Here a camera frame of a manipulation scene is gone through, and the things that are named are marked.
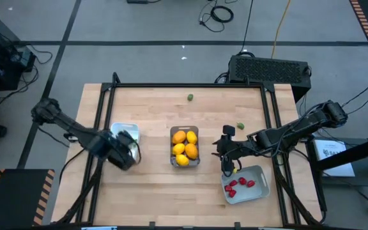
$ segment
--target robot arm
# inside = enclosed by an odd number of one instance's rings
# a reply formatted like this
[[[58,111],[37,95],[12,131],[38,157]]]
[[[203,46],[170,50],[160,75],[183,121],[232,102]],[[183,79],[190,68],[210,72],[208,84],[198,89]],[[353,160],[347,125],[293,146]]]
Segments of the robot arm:
[[[126,131],[119,132],[114,138],[109,130],[97,131],[94,128],[86,128],[64,114],[59,108],[58,101],[51,98],[42,99],[32,109],[31,114],[33,121],[39,125],[57,124],[70,132],[78,138],[84,149],[100,160],[107,158],[124,171],[136,163],[128,148],[129,144],[135,141]]]
[[[224,125],[221,138],[214,142],[220,157],[224,175],[230,176],[234,171],[233,160],[239,162],[240,157],[262,156],[275,157],[281,152],[290,151],[299,139],[308,136],[320,128],[337,128],[346,123],[348,115],[342,107],[332,101],[315,105],[300,119],[292,121],[280,128],[260,130],[247,136],[246,141],[232,141],[235,135],[233,126]]]

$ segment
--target lemon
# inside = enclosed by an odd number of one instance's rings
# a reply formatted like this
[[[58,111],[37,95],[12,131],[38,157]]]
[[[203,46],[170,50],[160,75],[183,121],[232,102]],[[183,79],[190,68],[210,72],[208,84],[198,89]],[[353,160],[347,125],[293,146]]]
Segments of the lemon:
[[[172,137],[173,144],[182,143],[183,141],[185,141],[185,132],[182,130],[176,132]]]
[[[189,131],[187,132],[187,141],[189,143],[192,143],[192,144],[195,144],[197,143],[197,136],[196,136],[196,133],[193,132],[193,131]]]
[[[182,154],[177,155],[176,157],[177,164],[180,166],[186,166],[190,163],[190,160]]]
[[[172,148],[172,153],[174,155],[179,155],[179,154],[182,154],[184,152],[184,149],[185,149],[185,145],[183,143],[179,143],[179,144],[176,144]]]
[[[196,159],[198,157],[198,149],[195,144],[187,144],[185,146],[185,154],[191,159]]]

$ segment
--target red strawberry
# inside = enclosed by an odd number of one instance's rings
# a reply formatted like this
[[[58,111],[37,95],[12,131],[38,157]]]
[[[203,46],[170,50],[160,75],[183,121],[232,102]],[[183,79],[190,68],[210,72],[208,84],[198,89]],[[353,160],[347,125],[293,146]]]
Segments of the red strawberry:
[[[241,185],[246,185],[247,184],[247,180],[245,178],[240,178],[238,179],[238,181],[240,182]]]
[[[229,191],[230,198],[234,197],[235,194],[236,194],[236,191],[235,190],[232,189],[231,191]]]
[[[236,180],[233,180],[229,183],[229,186],[235,186],[238,182],[236,182]]]
[[[248,181],[248,183],[247,183],[247,187],[252,187],[252,186],[254,186],[255,185],[255,181]]]
[[[231,186],[229,186],[229,185],[226,185],[224,187],[224,189],[225,189],[226,192],[230,192],[233,188]]]

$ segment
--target concrete floor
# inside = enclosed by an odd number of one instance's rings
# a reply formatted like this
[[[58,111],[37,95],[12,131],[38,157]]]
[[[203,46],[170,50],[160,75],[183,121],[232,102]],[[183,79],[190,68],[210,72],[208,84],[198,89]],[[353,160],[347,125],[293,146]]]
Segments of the concrete floor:
[[[76,0],[0,0],[0,19],[21,40],[54,41],[36,46],[54,53],[52,61],[37,65],[40,78],[29,91],[17,94],[0,106],[0,124],[8,134],[0,139],[0,169],[15,168],[31,127],[30,110],[42,95],[56,53],[64,37]],[[250,1],[229,5],[235,18],[222,33],[212,33],[197,22],[206,1],[163,0],[157,4],[126,4],[124,0],[82,0],[69,35],[70,41],[241,41]],[[286,0],[255,0],[248,41],[272,41]],[[292,42],[365,42],[348,0],[294,0],[279,35]],[[109,82],[116,71],[122,82],[213,82],[227,68],[239,45],[67,45],[61,56],[50,97],[64,112],[76,117],[85,83]],[[257,57],[269,58],[272,47],[246,46]],[[45,54],[37,54],[41,60]],[[279,46],[276,58],[307,61],[313,70],[307,106],[331,99],[345,102],[368,86],[367,46]],[[354,110],[368,93],[348,105]],[[56,137],[63,133],[44,127]],[[349,117],[346,125],[331,134],[337,137],[368,137],[368,104]],[[67,149],[45,134],[37,133],[26,168],[55,169],[65,162]],[[326,223],[336,227],[368,229],[368,203],[348,187],[324,188]],[[368,194],[368,188],[362,188]],[[58,180],[48,203],[44,223],[49,223]]]

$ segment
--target wooden tabletop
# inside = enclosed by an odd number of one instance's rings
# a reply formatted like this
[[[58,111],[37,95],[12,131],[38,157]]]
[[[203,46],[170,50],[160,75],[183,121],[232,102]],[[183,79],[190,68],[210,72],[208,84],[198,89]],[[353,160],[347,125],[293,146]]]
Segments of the wooden tabletop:
[[[295,120],[295,102],[289,85],[278,85],[277,101],[282,124]],[[187,101],[192,93],[194,100]],[[95,120],[99,84],[86,84],[77,121],[92,127]],[[105,105],[100,128],[103,128]],[[220,185],[220,160],[212,142],[220,138],[223,125],[245,125],[236,130],[234,140],[265,129],[265,117],[259,89],[252,88],[118,88],[111,124],[136,123],[139,126],[142,161],[123,172],[110,163],[103,168],[96,206],[95,225],[148,226],[281,226],[279,202],[271,159],[244,157],[244,167],[260,165],[270,185],[268,197],[228,204]],[[193,169],[176,169],[169,162],[170,128],[195,125],[199,128],[201,163]],[[72,144],[67,159],[81,147]],[[81,191],[87,154],[76,158],[63,174],[52,221],[60,219]],[[299,155],[290,156],[295,190],[316,219],[321,218],[309,164]],[[86,199],[84,220],[90,198]],[[292,222],[291,210],[288,209]]]

